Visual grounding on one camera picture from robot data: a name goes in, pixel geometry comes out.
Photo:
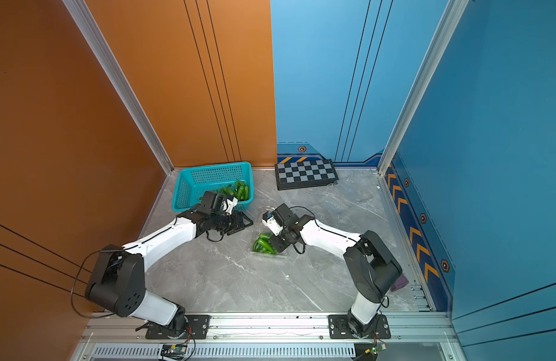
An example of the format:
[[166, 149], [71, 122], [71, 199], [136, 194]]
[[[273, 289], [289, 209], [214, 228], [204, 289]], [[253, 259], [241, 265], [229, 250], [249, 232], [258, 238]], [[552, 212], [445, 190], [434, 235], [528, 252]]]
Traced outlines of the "clear clamshell container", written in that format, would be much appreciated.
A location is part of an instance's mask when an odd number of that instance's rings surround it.
[[286, 257], [291, 253], [289, 244], [270, 230], [254, 234], [251, 251], [265, 257]]

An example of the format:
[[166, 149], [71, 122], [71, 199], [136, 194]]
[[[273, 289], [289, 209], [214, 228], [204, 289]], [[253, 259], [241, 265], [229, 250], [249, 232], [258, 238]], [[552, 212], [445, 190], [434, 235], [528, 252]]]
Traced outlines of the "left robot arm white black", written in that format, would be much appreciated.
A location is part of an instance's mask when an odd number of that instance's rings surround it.
[[166, 337], [179, 338], [188, 332], [185, 308], [147, 290], [145, 273], [158, 260], [202, 234], [219, 234], [214, 242], [253, 225], [241, 211], [200, 213], [195, 209], [145, 238], [118, 247], [108, 245], [99, 252], [85, 289], [85, 298], [118, 317], [146, 321]]

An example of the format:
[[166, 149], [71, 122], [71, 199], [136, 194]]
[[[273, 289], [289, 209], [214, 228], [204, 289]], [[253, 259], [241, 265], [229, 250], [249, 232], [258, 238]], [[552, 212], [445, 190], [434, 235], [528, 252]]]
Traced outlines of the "green peppers bunch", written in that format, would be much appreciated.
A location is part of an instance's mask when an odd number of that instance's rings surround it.
[[277, 251], [270, 244], [271, 236], [267, 233], [261, 233], [255, 240], [252, 251], [260, 254], [276, 255]]
[[236, 180], [233, 184], [218, 189], [217, 192], [226, 196], [233, 196], [237, 198], [239, 202], [250, 200], [250, 187], [241, 180]]

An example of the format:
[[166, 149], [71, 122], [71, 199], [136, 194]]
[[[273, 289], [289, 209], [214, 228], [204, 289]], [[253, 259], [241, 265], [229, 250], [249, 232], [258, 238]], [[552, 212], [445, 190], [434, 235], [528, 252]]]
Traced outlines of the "teal plastic basket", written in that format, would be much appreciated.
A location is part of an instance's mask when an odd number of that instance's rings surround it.
[[238, 211], [247, 211], [255, 195], [252, 166], [249, 162], [233, 162], [181, 170], [175, 182], [172, 210], [180, 214], [200, 203], [206, 191], [217, 191], [235, 181], [250, 187], [250, 200], [238, 202]]

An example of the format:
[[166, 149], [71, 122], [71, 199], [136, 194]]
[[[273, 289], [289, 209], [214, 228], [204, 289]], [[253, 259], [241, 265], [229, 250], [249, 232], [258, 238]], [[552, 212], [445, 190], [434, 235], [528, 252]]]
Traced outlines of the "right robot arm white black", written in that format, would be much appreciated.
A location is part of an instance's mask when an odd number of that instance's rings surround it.
[[345, 261], [358, 291], [347, 314], [349, 331], [356, 338], [368, 337], [376, 327], [387, 293], [403, 274], [400, 263], [380, 236], [373, 231], [348, 233], [308, 215], [288, 221], [265, 216], [262, 223], [271, 232], [271, 247], [279, 253], [301, 243]]

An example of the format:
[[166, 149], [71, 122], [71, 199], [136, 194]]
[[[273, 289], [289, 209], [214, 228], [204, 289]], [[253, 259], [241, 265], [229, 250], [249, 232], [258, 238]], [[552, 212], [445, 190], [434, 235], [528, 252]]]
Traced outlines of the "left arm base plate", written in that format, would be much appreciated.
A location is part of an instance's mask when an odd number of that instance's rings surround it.
[[175, 318], [169, 325], [146, 324], [145, 338], [149, 340], [204, 340], [210, 326], [211, 316], [190, 314]]

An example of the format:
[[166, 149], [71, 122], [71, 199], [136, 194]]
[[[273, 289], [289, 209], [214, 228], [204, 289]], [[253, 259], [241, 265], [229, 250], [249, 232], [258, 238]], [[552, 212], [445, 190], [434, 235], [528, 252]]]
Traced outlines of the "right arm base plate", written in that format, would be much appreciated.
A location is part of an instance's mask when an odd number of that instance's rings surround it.
[[376, 314], [366, 325], [351, 314], [331, 314], [328, 316], [328, 327], [332, 339], [392, 338], [387, 317], [383, 314]]

